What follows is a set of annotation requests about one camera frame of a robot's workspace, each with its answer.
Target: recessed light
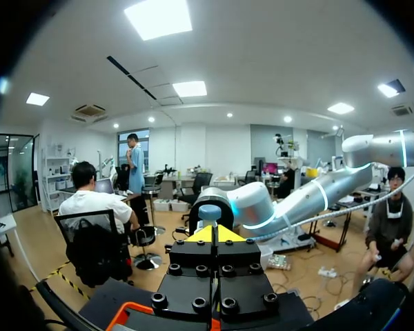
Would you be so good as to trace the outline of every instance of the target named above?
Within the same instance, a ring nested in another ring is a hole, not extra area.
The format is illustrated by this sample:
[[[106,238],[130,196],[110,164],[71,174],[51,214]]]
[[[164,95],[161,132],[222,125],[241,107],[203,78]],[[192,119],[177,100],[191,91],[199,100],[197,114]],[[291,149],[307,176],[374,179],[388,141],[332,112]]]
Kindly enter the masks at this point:
[[[9,81],[6,77],[0,77],[0,94],[6,94],[9,90]]]
[[[181,98],[202,97],[207,95],[206,84],[203,81],[186,81],[175,83],[173,88]]]
[[[30,105],[36,105],[36,106],[42,106],[46,103],[47,100],[49,100],[50,97],[47,95],[42,95],[38,93],[32,92],[29,94],[28,100],[26,100],[26,103]]]
[[[346,114],[347,112],[352,112],[354,110],[354,107],[347,105],[346,103],[339,102],[331,106],[330,108],[328,108],[328,110],[331,112],[335,112],[336,114],[343,115],[343,114]]]
[[[385,94],[385,97],[392,98],[399,94],[399,92],[386,84],[380,84],[378,87],[380,92]]]
[[[146,0],[124,14],[143,40],[192,30],[186,0]]]

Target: orange part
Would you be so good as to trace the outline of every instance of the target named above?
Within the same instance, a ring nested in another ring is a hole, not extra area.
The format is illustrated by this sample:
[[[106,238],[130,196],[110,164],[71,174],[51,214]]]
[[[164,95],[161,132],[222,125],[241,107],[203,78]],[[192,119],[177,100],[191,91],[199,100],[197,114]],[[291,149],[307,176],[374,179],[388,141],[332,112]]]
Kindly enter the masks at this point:
[[[128,313],[126,309],[130,308],[138,312],[143,312],[145,314],[153,314],[153,309],[145,305],[140,305],[136,302],[125,302],[119,309],[113,320],[110,322],[109,326],[106,328],[107,331],[111,331],[115,324],[124,325],[128,320]]]

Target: hand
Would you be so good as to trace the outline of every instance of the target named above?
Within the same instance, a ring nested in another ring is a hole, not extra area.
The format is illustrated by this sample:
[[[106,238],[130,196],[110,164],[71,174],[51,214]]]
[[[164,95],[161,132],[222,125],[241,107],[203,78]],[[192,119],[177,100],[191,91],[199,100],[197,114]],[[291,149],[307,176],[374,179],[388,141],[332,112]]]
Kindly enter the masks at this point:
[[[135,230],[138,230],[140,228],[139,224],[130,224],[130,231],[134,232]]]

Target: computer monitor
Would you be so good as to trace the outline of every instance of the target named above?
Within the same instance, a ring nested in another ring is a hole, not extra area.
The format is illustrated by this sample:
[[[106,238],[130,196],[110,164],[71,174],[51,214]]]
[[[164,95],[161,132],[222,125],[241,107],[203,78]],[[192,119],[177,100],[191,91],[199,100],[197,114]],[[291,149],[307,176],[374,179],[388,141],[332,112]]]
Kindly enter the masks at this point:
[[[262,170],[265,173],[268,172],[269,174],[276,174],[277,173],[277,163],[265,163]]]
[[[108,194],[115,193],[110,178],[100,179],[95,182],[95,192],[103,192]]]

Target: dark jacket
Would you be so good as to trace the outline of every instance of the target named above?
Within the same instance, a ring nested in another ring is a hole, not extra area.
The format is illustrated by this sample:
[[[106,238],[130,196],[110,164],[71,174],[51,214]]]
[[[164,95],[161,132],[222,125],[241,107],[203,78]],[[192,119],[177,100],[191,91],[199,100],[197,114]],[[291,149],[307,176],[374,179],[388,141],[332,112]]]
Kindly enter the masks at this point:
[[[408,241],[413,227],[413,208],[411,207],[411,202],[403,193],[401,202],[403,203],[402,216],[398,219],[388,218],[386,201],[380,202],[375,206],[365,240],[367,247],[369,247],[371,241],[376,241],[378,245],[390,246],[394,239],[403,238],[403,244]]]

